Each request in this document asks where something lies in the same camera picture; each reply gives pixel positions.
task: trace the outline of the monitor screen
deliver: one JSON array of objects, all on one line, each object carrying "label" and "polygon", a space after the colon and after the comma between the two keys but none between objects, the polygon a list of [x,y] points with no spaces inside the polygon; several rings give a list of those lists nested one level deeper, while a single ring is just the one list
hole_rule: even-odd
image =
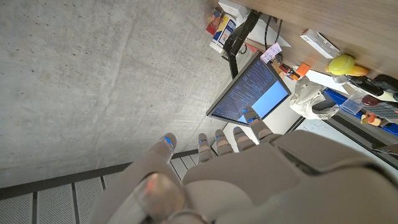
[{"label": "monitor screen", "polygon": [[291,94],[271,63],[264,63],[260,56],[261,52],[254,54],[207,115],[247,125],[242,113],[246,106],[251,106],[264,119]]}]

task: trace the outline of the white box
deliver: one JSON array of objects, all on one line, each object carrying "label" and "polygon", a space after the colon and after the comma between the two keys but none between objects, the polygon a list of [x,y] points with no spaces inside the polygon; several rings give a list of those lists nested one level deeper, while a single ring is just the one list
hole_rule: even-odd
[{"label": "white box", "polygon": [[309,43],[325,58],[334,58],[340,51],[317,31],[306,29],[301,34],[301,38]]},{"label": "white box", "polygon": [[219,0],[218,4],[223,8],[224,12],[234,16],[235,18],[243,18],[249,12],[246,7],[229,0]]}]

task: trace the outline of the red object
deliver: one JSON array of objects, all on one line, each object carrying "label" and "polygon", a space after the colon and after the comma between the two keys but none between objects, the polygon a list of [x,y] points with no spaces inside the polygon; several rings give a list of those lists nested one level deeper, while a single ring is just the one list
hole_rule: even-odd
[{"label": "red object", "polygon": [[376,99],[375,97],[373,97],[371,95],[366,95],[362,99],[362,103],[366,106],[376,106],[380,103],[380,100]]},{"label": "red object", "polygon": [[285,65],[285,64],[279,65],[279,68],[280,68],[284,73],[288,73],[289,70],[290,70],[290,67],[287,66],[287,65]]},{"label": "red object", "polygon": [[211,33],[212,35],[216,34],[217,27],[215,27],[213,24],[208,24],[206,27],[207,32]]},{"label": "red object", "polygon": [[250,44],[248,44],[248,43],[245,43],[245,44],[246,44],[246,46],[248,47],[248,49],[249,49],[251,52],[253,52],[253,53],[256,53],[258,50],[261,51],[262,53],[264,53],[263,50],[258,49],[257,47],[255,47],[255,46],[253,46],[253,45],[250,45]]}]

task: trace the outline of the white plastic bag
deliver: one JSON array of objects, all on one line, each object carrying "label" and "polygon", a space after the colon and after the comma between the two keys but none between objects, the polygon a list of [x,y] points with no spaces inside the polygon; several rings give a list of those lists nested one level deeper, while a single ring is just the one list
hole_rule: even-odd
[{"label": "white plastic bag", "polygon": [[315,111],[312,106],[325,100],[322,95],[323,85],[311,82],[307,77],[297,81],[295,91],[290,100],[290,107],[307,119],[329,119],[337,113],[339,106],[335,105],[321,111]]}]

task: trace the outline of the black cable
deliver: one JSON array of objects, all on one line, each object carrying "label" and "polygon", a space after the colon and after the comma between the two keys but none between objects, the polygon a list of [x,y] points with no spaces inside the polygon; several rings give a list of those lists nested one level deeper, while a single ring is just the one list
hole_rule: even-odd
[{"label": "black cable", "polygon": [[268,22],[267,22],[267,25],[266,25],[266,33],[264,34],[264,45],[266,46],[266,50],[268,50],[268,46],[267,46],[267,31],[268,31],[268,26],[269,26],[270,21],[271,21],[271,16],[269,16],[269,18],[268,18]]},{"label": "black cable", "polygon": [[[266,25],[266,32],[264,33],[264,45],[266,47],[266,50],[268,50],[268,46],[267,46],[267,31],[268,31],[268,26],[269,26],[270,21],[271,21],[271,16],[269,16],[269,18],[268,18],[268,22],[267,22],[267,25]],[[278,29],[278,33],[276,35],[276,39],[275,39],[275,43],[274,44],[276,44],[276,42],[279,39],[280,28],[282,27],[282,21],[283,20],[281,19],[280,22],[279,22],[279,29]]]},{"label": "black cable", "polygon": [[244,54],[248,51],[248,47],[246,44],[244,44],[244,52],[239,51],[239,53]]},{"label": "black cable", "polygon": [[283,20],[281,19],[280,22],[279,22],[279,29],[278,29],[278,33],[276,35],[275,44],[276,44],[276,42],[278,41],[278,38],[279,38],[280,28],[282,27],[282,21]]}]

